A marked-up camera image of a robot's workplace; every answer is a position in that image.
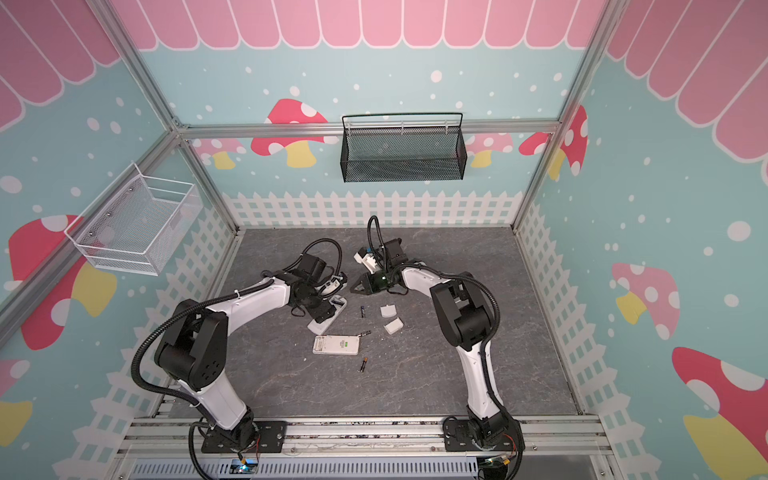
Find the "white remote control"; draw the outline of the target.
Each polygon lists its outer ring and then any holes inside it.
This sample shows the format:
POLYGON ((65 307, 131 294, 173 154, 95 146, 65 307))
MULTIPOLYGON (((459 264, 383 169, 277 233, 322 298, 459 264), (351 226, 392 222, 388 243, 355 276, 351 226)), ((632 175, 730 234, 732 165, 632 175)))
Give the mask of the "white remote control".
POLYGON ((359 353, 360 340, 359 336, 319 335, 315 337, 312 353, 354 356, 359 353))
POLYGON ((313 319, 307 328, 315 335, 324 335, 333 322, 339 317, 339 315, 345 310, 348 302, 345 298, 334 295, 328 302, 328 309, 318 319, 313 319))

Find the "white battery cover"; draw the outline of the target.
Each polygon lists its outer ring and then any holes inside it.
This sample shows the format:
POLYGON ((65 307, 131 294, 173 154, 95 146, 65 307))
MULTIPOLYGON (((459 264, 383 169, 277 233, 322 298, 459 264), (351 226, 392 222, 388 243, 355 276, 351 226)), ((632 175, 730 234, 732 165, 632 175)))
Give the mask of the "white battery cover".
POLYGON ((383 318, 394 318, 397 315, 396 307, 394 305, 384 305, 380 308, 380 313, 383 318))
POLYGON ((404 328, 404 323, 400 318, 395 318, 384 326, 389 335, 393 335, 404 328))

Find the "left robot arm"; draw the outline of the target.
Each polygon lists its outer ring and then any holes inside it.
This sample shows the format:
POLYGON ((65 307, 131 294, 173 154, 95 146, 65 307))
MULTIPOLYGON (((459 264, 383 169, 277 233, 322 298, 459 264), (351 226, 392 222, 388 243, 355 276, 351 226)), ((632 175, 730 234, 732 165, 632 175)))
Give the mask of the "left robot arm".
POLYGON ((202 302, 179 303, 171 318, 137 348, 130 366, 134 383, 148 392, 180 398, 197 409, 217 444, 233 451, 256 445, 253 412, 225 372, 229 337, 273 310, 307 314, 319 335, 346 306, 341 245, 311 242, 282 270, 266 272, 253 286, 202 302))

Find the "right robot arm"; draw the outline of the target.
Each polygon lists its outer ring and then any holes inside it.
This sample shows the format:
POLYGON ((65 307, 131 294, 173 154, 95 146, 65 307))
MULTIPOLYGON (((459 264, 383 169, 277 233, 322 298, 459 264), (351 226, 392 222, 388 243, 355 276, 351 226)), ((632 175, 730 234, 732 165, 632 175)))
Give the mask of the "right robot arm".
POLYGON ((429 297, 440 330, 460 357, 468 393, 468 427, 481 449, 508 440, 512 451, 525 450, 520 423, 504 406, 493 375, 490 345, 500 326, 500 307, 488 287, 470 273, 445 273, 410 260, 399 239, 384 241, 373 215, 366 225, 368 245, 355 254, 366 272, 351 287, 372 295, 401 287, 429 297))

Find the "black mesh wall basket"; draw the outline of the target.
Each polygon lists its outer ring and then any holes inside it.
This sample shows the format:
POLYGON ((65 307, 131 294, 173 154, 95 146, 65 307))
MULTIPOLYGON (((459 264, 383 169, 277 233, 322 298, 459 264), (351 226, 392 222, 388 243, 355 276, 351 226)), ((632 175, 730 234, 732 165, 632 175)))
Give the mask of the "black mesh wall basket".
POLYGON ((347 183, 464 178, 468 153, 460 112, 352 114, 341 123, 347 183))

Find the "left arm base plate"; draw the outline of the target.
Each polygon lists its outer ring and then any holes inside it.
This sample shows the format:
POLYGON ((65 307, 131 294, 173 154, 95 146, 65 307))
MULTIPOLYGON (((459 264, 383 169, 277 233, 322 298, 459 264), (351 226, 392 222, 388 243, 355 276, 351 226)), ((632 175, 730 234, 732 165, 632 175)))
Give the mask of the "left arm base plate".
POLYGON ((205 434, 202 452, 281 453, 288 424, 285 421, 246 421, 234 430, 214 427, 205 434))

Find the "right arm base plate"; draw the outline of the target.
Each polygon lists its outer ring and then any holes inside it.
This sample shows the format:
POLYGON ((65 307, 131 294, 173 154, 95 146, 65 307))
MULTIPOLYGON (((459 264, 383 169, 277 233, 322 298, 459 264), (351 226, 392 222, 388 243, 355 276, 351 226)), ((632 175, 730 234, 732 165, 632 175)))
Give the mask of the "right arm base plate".
POLYGON ((517 419, 448 416, 442 422, 444 445, 448 452, 496 451, 524 452, 522 425, 517 419))

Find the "white mesh wall basket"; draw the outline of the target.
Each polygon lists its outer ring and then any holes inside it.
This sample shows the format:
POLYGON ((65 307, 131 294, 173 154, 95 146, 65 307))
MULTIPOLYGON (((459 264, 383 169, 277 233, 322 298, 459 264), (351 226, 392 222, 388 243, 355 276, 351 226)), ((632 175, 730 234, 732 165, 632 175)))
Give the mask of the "white mesh wall basket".
POLYGON ((203 209, 198 187, 128 167, 64 230, 96 269, 157 276, 203 209))

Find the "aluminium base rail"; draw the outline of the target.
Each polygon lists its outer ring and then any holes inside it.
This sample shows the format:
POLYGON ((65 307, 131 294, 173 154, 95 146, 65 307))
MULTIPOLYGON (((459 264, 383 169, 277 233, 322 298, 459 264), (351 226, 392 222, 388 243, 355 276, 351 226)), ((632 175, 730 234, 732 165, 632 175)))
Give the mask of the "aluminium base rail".
MULTIPOLYGON (((502 479, 511 452, 448 452, 439 416, 285 418, 281 453, 189 456, 190 419, 136 420, 107 470, 109 479, 195 479, 202 462, 317 457, 462 457, 477 462, 475 479, 502 479)), ((595 416, 523 416, 526 449, 520 479, 620 479, 618 462, 595 416)))

